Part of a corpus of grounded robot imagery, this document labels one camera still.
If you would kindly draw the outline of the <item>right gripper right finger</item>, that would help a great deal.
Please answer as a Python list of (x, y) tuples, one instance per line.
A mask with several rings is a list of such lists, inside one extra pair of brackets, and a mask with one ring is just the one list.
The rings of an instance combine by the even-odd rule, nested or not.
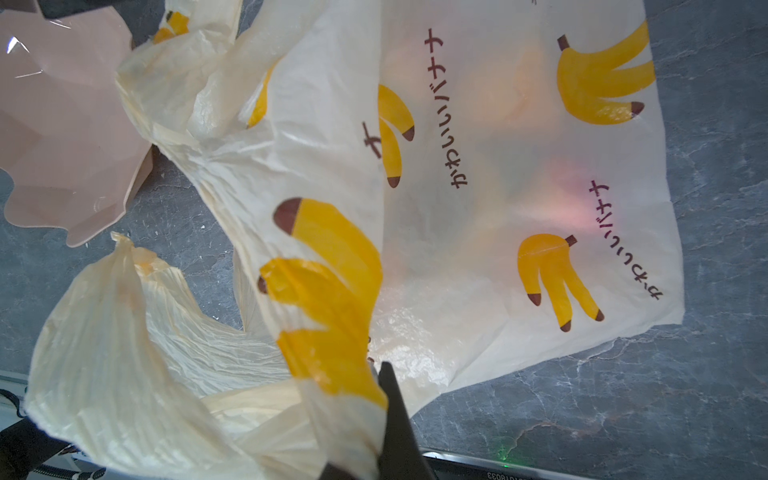
[(434, 472), (419, 450), (394, 368), (389, 362), (381, 364), (378, 382), (389, 400), (383, 450), (379, 457), (379, 478), (435, 480)]

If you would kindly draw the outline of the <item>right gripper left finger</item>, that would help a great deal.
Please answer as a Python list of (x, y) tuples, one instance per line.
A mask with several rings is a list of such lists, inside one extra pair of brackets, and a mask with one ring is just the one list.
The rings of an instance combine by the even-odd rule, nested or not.
[(354, 480), (354, 476), (331, 463), (327, 463), (318, 480)]

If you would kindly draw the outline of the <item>banana print plastic bag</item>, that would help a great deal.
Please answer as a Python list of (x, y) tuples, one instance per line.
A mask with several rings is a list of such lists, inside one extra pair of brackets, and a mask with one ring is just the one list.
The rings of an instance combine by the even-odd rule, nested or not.
[(25, 408), (167, 479), (380, 473), (395, 371), (440, 394), (684, 316), (640, 1), (170, 1), (119, 66), (233, 246), (242, 315), (115, 234), (47, 318)]

